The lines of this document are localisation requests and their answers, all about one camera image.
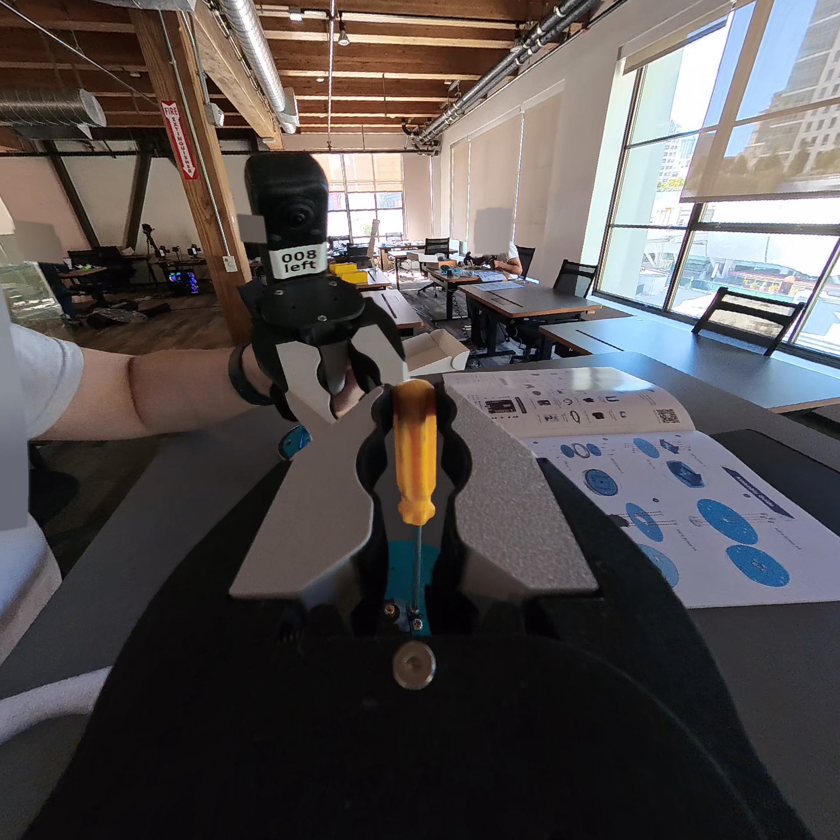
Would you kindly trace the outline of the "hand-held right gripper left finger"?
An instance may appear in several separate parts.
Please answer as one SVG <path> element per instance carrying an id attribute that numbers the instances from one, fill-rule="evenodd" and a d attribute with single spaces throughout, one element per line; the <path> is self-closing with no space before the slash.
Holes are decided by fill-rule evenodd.
<path id="1" fill-rule="evenodd" d="M 392 388 L 375 387 L 336 423 L 303 419 L 310 444 L 285 478 L 231 584 L 237 600 L 327 604 L 349 616 L 377 614 L 385 599 L 388 549 L 374 492 L 386 466 L 382 412 Z"/>

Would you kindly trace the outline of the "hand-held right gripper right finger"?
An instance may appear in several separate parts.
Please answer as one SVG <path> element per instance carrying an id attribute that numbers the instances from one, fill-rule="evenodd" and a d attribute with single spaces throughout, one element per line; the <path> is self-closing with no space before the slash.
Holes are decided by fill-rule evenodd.
<path id="1" fill-rule="evenodd" d="M 598 584 L 537 459 L 453 382 L 438 385 L 447 491 L 438 631 L 472 632 L 496 602 L 591 596 Z"/>

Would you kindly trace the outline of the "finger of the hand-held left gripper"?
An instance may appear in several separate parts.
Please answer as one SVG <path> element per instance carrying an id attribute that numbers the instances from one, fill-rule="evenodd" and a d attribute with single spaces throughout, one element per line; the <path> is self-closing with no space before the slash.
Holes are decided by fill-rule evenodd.
<path id="1" fill-rule="evenodd" d="M 300 342 L 278 343 L 276 351 L 287 383 L 286 401 L 299 424 L 321 434 L 337 422 L 332 394 L 319 381 L 319 349 Z"/>
<path id="2" fill-rule="evenodd" d="M 399 385 L 405 381 L 403 342 L 396 329 L 363 326 L 350 340 L 353 375 L 362 389 Z"/>

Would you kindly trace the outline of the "yellow-handled screwdriver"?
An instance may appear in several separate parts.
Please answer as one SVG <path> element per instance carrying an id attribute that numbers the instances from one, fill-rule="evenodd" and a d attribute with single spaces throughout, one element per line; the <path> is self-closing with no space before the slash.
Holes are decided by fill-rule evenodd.
<path id="1" fill-rule="evenodd" d="M 434 387 L 411 379 L 392 390 L 398 510 L 413 526 L 413 585 L 410 613 L 419 615 L 422 583 L 423 525 L 435 514 L 432 494 L 437 475 L 437 404 Z"/>

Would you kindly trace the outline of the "teal round plate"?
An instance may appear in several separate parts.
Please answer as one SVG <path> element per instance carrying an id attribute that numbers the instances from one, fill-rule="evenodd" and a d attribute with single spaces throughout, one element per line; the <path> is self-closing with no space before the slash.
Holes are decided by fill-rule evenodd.
<path id="1" fill-rule="evenodd" d="M 390 540 L 388 542 L 388 573 L 385 588 L 385 599 L 397 600 L 409 604 L 413 586 L 413 556 L 412 540 Z M 414 631 L 413 635 L 428 637 L 430 635 L 426 608 L 426 587 L 432 582 L 434 566 L 439 555 L 439 548 L 427 542 L 422 550 L 422 581 L 418 596 L 418 609 L 423 620 L 423 628 Z"/>

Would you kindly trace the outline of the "person's left forearm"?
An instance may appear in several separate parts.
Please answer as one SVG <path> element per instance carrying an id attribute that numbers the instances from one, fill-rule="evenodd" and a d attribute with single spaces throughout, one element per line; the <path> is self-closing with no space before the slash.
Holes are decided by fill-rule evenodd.
<path id="1" fill-rule="evenodd" d="M 231 350 L 127 355 L 78 349 L 83 371 L 75 395 L 53 426 L 31 440 L 115 440 L 192 431 L 253 407 L 228 379 Z"/>

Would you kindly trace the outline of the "wood-edged dark desk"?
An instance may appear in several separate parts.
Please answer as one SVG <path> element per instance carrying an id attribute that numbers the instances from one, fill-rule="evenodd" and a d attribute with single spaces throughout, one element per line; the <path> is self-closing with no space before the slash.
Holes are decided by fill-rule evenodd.
<path id="1" fill-rule="evenodd" d="M 463 291 L 479 310 L 500 322 L 564 322 L 602 309 L 601 303 L 588 298 L 560 294 L 532 283 L 519 286 L 511 280 L 469 284 Z"/>
<path id="2" fill-rule="evenodd" d="M 787 361 L 642 317 L 544 325 L 540 333 L 602 361 L 608 354 L 642 354 L 775 413 L 839 403 L 838 379 Z"/>
<path id="3" fill-rule="evenodd" d="M 402 337 L 412 337 L 415 331 L 425 329 L 425 321 L 398 290 L 362 290 L 364 298 L 372 299 L 388 313 Z"/>

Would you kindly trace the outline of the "cluttered wood-edged desk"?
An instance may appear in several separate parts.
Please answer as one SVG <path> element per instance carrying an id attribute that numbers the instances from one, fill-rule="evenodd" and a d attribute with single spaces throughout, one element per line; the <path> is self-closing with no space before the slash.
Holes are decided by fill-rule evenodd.
<path id="1" fill-rule="evenodd" d="M 471 267 L 447 266 L 444 264 L 425 264 L 423 273 L 429 281 L 445 291 L 460 287 L 478 285 L 488 290 L 504 287 L 521 287 L 520 277 L 495 270 L 474 269 Z"/>

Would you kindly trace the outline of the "adjoining dark desk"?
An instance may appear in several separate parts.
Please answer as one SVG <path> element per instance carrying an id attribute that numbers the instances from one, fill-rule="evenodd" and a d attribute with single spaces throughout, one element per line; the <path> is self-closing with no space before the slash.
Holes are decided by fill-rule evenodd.
<path id="1" fill-rule="evenodd" d="M 774 413 L 703 385 L 705 429 L 785 497 L 839 533 L 838 407 Z"/>

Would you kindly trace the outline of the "dark grey desk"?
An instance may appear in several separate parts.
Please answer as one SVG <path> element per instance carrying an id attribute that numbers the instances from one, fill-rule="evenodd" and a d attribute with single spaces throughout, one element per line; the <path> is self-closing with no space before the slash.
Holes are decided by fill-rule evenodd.
<path id="1" fill-rule="evenodd" d="M 612 366 L 665 388 L 708 435 L 760 432 L 829 469 L 838 441 L 633 352 Z M 288 423 L 253 408 L 163 445 L 2 664 L 2 697 L 111 665 L 176 563 L 277 461 Z M 762 761 L 815 837 L 838 838 L 838 603 L 692 611 Z"/>

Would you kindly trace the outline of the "open white cardboard box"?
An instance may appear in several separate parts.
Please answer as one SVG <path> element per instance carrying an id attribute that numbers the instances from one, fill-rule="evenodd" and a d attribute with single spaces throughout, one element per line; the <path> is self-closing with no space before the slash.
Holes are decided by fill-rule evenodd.
<path id="1" fill-rule="evenodd" d="M 446 329 L 404 338 L 402 345 L 410 377 L 462 371 L 469 357 L 469 348 Z"/>

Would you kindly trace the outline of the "black wristband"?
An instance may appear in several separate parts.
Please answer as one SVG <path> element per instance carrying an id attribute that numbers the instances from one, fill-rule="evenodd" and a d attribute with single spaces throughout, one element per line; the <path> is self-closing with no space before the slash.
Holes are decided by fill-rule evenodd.
<path id="1" fill-rule="evenodd" d="M 270 406 L 274 401 L 270 395 L 259 392 L 248 380 L 243 355 L 246 350 L 244 344 L 238 344 L 232 349 L 227 363 L 227 374 L 230 384 L 236 393 L 248 404 L 253 406 Z"/>

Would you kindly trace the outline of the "wooden pillar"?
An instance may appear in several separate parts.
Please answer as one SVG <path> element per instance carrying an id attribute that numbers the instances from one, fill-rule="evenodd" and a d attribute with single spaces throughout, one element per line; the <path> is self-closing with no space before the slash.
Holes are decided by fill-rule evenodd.
<path id="1" fill-rule="evenodd" d="M 175 101 L 181 113 L 198 178 L 187 181 L 176 159 L 175 167 L 231 339 L 247 343 L 251 316 L 238 289 L 252 276 L 216 129 L 207 120 L 190 29 L 177 12 L 131 9 L 129 14 L 159 107 L 161 100 Z"/>

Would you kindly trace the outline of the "white instruction manual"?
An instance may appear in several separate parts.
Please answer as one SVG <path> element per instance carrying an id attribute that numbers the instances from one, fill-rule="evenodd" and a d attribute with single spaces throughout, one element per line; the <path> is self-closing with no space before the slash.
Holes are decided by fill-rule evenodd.
<path id="1" fill-rule="evenodd" d="M 635 541 L 688 608 L 836 602 L 839 540 L 664 389 L 612 367 L 447 374 Z"/>

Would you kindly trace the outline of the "red and white sign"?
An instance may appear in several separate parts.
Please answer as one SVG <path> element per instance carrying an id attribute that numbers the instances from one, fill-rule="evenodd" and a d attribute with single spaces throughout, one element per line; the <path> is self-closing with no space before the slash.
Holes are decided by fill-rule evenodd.
<path id="1" fill-rule="evenodd" d="M 168 133 L 176 164 L 187 181 L 198 178 L 196 162 L 189 140 L 182 124 L 182 116 L 176 101 L 161 100 L 161 114 Z"/>

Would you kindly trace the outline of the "black chair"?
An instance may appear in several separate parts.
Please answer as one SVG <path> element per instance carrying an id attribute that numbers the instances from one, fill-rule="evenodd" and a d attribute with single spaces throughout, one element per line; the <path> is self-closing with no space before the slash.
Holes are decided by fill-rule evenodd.
<path id="1" fill-rule="evenodd" d="M 553 290 L 561 295 L 587 298 L 594 284 L 597 264 L 582 264 L 564 259 Z"/>
<path id="2" fill-rule="evenodd" d="M 801 316 L 803 302 L 777 301 L 720 287 L 692 332 L 712 332 L 770 357 Z"/>

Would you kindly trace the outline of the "black ceiling pipes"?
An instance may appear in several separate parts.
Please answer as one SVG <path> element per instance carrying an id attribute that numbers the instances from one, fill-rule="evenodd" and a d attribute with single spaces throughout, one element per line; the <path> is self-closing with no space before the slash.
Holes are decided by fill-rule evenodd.
<path id="1" fill-rule="evenodd" d="M 600 3 L 599 1 L 565 1 L 554 5 L 551 13 L 535 24 L 524 36 L 523 41 L 511 48 L 506 58 L 501 59 L 480 77 L 466 94 L 448 106 L 438 118 L 411 136 L 414 149 L 417 151 L 431 149 L 438 135 L 446 131 L 449 125 L 462 119 L 468 110 L 479 104 L 500 82 L 515 75 L 515 69 L 528 58 L 536 55 L 551 41 L 551 38 L 570 25 L 582 21 L 582 18 L 591 13 Z"/>

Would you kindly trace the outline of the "large window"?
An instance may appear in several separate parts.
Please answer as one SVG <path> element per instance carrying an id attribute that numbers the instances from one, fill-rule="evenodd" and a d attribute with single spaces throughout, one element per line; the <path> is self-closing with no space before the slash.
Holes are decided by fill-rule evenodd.
<path id="1" fill-rule="evenodd" d="M 838 197 L 680 200 L 732 15 L 748 3 L 714 2 L 623 48 L 613 86 L 623 147 L 597 289 L 683 319 L 698 319 L 719 287 L 803 302 L 786 342 L 838 357 Z"/>

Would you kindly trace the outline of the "sheer roller shade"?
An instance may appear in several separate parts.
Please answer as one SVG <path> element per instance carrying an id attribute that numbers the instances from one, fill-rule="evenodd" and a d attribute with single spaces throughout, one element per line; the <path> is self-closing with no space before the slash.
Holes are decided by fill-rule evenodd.
<path id="1" fill-rule="evenodd" d="M 737 7 L 680 200 L 839 194 L 839 2 Z"/>

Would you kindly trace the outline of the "silver air duct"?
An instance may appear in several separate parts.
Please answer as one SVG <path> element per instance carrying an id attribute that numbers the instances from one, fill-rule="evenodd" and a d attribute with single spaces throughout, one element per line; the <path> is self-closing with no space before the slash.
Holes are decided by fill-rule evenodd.
<path id="1" fill-rule="evenodd" d="M 280 127 L 286 133 L 299 128 L 298 104 L 294 91 L 284 88 L 264 30 L 252 1 L 220 1 L 221 8 L 247 62 L 259 82 Z"/>
<path id="2" fill-rule="evenodd" d="M 1 90 L 4 127 L 105 128 L 107 118 L 99 101 L 82 88 Z"/>

